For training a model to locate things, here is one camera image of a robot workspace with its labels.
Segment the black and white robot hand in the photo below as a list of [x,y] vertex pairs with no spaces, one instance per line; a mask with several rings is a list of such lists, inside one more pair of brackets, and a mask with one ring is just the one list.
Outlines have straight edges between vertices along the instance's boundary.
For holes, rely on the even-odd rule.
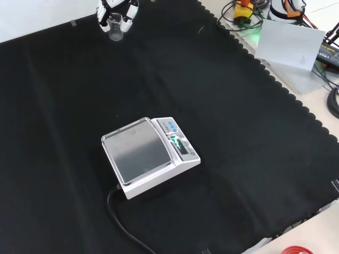
[[113,0],[113,1],[98,1],[98,7],[96,9],[97,21],[99,26],[104,32],[110,30],[108,19],[109,16],[117,12],[120,8],[128,6],[126,14],[122,15],[122,21],[120,29],[122,32],[126,33],[132,26],[133,19],[138,13],[139,1],[123,1],[123,0]]

